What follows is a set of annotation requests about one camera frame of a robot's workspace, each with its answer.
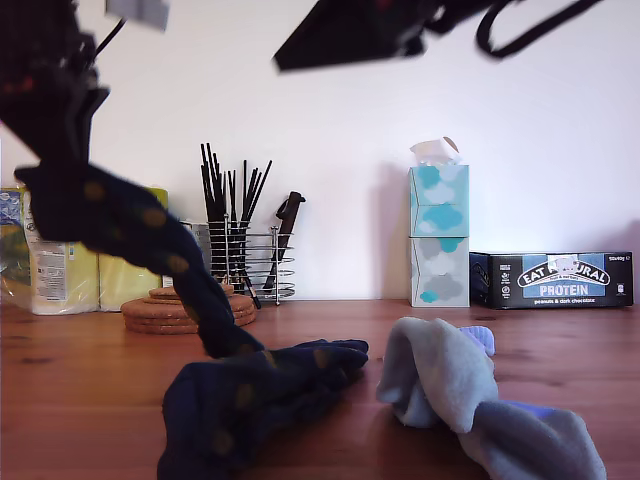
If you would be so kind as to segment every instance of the paper towel roll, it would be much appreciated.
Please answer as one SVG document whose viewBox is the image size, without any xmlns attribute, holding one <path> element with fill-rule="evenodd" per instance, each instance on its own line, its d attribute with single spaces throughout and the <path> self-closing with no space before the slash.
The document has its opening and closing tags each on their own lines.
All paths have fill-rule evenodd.
<svg viewBox="0 0 640 480">
<path fill-rule="evenodd" d="M 148 188 L 167 208 L 169 194 L 161 188 Z M 120 306 L 130 300 L 145 297 L 152 288 L 162 286 L 162 278 L 146 268 L 136 267 L 121 258 L 98 255 L 100 270 L 100 310 L 119 312 Z"/>
<path fill-rule="evenodd" d="M 42 240 L 29 204 L 24 189 L 0 193 L 3 295 L 38 315 L 97 310 L 97 256 L 79 243 Z"/>
</svg>

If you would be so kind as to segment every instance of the wood grain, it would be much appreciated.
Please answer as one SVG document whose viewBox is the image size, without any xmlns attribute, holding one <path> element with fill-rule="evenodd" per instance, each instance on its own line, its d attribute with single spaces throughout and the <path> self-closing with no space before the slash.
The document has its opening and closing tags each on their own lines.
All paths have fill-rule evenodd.
<svg viewBox="0 0 640 480">
<path fill-rule="evenodd" d="M 197 336 L 126 331 L 120 314 L 36 317 L 2 306 L 5 480 L 155 478 L 162 396 L 205 359 Z M 271 348 L 327 338 L 370 342 L 364 378 L 322 421 L 275 435 L 242 480 L 486 479 L 445 428 L 402 427 L 374 398 L 393 322 L 412 315 L 495 336 L 505 399 L 586 420 L 610 479 L 640 478 L 640 309 L 411 309 L 403 301 L 289 302 L 247 330 Z"/>
</svg>

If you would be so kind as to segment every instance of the chrome wire basket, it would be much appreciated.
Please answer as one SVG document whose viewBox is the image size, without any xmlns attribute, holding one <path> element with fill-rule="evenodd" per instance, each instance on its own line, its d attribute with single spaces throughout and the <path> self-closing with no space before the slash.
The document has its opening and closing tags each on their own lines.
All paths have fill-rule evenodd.
<svg viewBox="0 0 640 480">
<path fill-rule="evenodd" d="M 248 222 L 234 222 L 225 215 L 223 221 L 209 222 L 211 239 L 211 275 L 234 286 L 236 293 L 253 293 L 260 300 L 280 300 L 295 294 L 290 278 L 293 247 L 283 246 L 293 234 L 280 234 L 278 227 L 270 233 L 250 232 Z"/>
</svg>

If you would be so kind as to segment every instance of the stacked tissue boxes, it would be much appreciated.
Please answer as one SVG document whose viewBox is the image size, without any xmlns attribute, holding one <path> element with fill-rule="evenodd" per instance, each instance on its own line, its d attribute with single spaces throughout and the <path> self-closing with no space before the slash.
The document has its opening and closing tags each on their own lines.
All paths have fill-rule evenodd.
<svg viewBox="0 0 640 480">
<path fill-rule="evenodd" d="M 469 306 L 469 166 L 409 172 L 411 306 Z"/>
</svg>

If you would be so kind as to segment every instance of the white wall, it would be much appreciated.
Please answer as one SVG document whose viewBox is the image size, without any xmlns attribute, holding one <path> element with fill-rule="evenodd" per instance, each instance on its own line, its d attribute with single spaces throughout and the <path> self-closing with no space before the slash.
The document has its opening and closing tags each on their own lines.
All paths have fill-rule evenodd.
<svg viewBox="0 0 640 480">
<path fill-rule="evenodd" d="M 270 59 L 313 3 L 174 0 L 165 35 L 127 25 L 100 56 L 113 93 L 93 161 L 167 188 L 176 214 L 203 221 L 200 142 L 225 168 L 273 159 L 255 217 L 273 222 L 290 190 L 307 198 L 299 298 L 405 295 L 408 148 L 441 135 L 472 168 L 472 248 L 640 255 L 640 2 L 603 2 L 502 63 L 476 51 L 476 18 L 417 60 L 278 75 Z M 567 3 L 510 8 L 495 36 Z M 99 39 L 115 24 L 103 5 L 80 1 Z M 1 135 L 8 184 L 29 155 Z"/>
</svg>

